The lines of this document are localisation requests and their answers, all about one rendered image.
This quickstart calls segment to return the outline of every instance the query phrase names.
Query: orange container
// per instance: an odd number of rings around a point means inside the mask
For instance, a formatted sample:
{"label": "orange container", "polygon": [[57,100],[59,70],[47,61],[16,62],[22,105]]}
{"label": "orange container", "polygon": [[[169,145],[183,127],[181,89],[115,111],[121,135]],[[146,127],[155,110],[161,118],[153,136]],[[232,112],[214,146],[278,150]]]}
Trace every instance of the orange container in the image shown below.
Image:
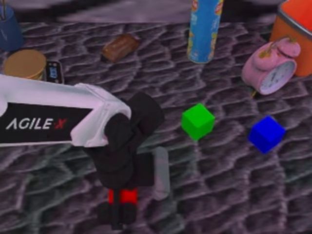
{"label": "orange container", "polygon": [[279,5],[270,41],[291,36],[301,46],[295,59],[295,75],[304,77],[312,74],[312,0],[288,0]]}

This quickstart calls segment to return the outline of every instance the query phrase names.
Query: table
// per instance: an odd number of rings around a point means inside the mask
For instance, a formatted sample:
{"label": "table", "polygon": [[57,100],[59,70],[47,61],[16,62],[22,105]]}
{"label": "table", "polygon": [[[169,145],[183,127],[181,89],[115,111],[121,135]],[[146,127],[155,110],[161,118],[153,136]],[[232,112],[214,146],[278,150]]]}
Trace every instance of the table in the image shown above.
{"label": "table", "polygon": [[[215,60],[185,56],[187,24],[34,23],[23,25],[26,48],[59,60],[68,84],[99,85],[119,98],[141,90],[163,107],[166,122],[140,150],[169,150],[172,196],[151,200],[140,189],[136,234],[249,234],[310,231],[312,78],[295,78],[279,92],[250,99],[241,83],[244,61],[264,43],[265,25],[221,25]],[[120,63],[100,62],[100,50],[121,32],[142,44]],[[7,54],[0,54],[3,62]],[[198,143],[183,133],[183,110],[202,102],[216,116]],[[261,155],[247,141],[265,115],[288,129]],[[0,150],[0,233],[112,234],[95,208],[106,199],[91,160],[70,145]]]}

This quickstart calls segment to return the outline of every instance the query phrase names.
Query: blue can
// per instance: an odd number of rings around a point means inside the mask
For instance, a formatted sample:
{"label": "blue can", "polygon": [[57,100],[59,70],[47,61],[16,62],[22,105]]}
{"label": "blue can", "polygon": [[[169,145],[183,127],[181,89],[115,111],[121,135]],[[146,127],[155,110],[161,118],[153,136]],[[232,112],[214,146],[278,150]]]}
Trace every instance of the blue can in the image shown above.
{"label": "blue can", "polygon": [[15,51],[24,45],[19,23],[15,17],[14,10],[8,5],[5,6],[5,15],[3,6],[0,6],[0,48],[4,51]]}
{"label": "blue can", "polygon": [[214,57],[224,0],[193,0],[188,40],[188,58],[196,63],[210,62]]}

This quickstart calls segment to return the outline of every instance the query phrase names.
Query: wooden lid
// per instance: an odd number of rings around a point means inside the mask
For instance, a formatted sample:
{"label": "wooden lid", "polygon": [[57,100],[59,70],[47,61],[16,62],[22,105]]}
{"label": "wooden lid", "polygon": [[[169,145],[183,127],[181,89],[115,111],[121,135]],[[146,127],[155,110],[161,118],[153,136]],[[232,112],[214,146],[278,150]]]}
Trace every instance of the wooden lid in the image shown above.
{"label": "wooden lid", "polygon": [[4,62],[4,74],[20,78],[33,78],[43,72],[46,57],[37,50],[20,50]]}

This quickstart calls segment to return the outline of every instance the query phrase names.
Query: blue cup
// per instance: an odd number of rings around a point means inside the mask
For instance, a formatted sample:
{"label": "blue cup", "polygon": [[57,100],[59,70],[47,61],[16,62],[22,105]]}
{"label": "blue cup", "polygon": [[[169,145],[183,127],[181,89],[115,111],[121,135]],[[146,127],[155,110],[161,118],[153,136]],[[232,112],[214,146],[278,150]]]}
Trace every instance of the blue cup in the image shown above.
{"label": "blue cup", "polygon": [[[3,6],[0,6],[3,18]],[[0,48],[4,51],[15,51],[24,45],[24,37],[20,25],[15,17],[14,10],[6,5],[5,20],[0,20]]]}

